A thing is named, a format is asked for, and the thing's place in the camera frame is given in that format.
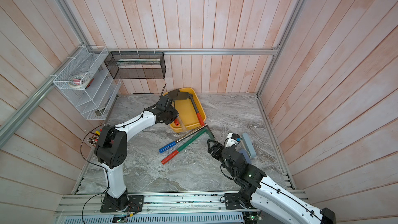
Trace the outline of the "wooden handle hoe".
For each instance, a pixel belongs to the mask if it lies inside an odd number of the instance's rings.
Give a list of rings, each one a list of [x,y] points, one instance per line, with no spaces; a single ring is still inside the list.
[[[187,128],[185,127],[185,125],[183,124],[183,122],[180,122],[180,127],[182,129],[183,132],[187,132]]]

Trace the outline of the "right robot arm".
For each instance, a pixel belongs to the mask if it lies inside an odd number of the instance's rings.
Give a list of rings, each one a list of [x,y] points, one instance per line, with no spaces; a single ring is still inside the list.
[[[284,224],[335,224],[336,215],[312,206],[278,185],[265,172],[249,164],[236,146],[207,141],[208,153],[220,161],[228,179],[240,186],[238,200],[245,208],[266,212]]]

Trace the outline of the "green shaft red grip hoe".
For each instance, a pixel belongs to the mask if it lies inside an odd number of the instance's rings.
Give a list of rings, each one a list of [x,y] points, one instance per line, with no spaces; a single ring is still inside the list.
[[[198,131],[197,133],[191,135],[188,138],[185,138],[186,140],[182,145],[180,145],[177,149],[175,149],[173,152],[171,152],[167,157],[165,157],[161,163],[166,164],[168,163],[171,159],[173,159],[177,154],[181,153],[184,149],[186,149],[191,143],[196,141],[201,135],[207,134],[211,140],[215,138],[214,134],[212,133],[211,129],[207,126],[203,128],[202,130]]]

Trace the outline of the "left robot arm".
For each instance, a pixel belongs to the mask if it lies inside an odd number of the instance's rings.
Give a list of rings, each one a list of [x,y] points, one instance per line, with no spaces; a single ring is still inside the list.
[[[157,123],[168,125],[179,117],[173,100],[160,96],[157,103],[145,108],[138,116],[117,125],[105,125],[96,144],[97,156],[107,178],[102,213],[124,212],[134,208],[129,200],[123,178],[123,163],[127,157],[127,142],[136,134]]]

